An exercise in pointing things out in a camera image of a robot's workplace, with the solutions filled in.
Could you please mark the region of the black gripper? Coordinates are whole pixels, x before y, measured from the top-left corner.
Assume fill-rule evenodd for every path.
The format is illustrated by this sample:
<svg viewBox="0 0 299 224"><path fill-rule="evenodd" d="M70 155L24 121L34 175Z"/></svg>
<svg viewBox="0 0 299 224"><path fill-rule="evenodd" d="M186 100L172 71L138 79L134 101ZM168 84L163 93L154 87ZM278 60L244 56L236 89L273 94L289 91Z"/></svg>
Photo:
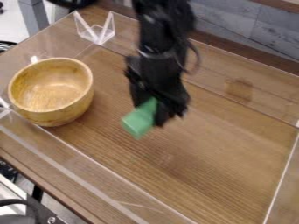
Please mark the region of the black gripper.
<svg viewBox="0 0 299 224"><path fill-rule="evenodd" d="M130 94L135 107L151 97L158 100L154 123L163 127L170 119L183 117L191 100L183 85L187 53L167 56L126 56Z"/></svg>

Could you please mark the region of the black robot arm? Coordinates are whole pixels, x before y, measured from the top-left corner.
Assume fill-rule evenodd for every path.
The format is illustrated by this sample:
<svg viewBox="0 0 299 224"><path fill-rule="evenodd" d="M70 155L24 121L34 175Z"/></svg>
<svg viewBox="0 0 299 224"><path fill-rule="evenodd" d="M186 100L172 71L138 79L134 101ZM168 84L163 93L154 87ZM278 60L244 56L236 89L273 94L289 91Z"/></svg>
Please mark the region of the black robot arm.
<svg viewBox="0 0 299 224"><path fill-rule="evenodd" d="M126 56L126 77L135 106L156 99L154 125L164 126L188 109L190 94L183 85L195 15L190 0L132 0L139 22L138 55Z"/></svg>

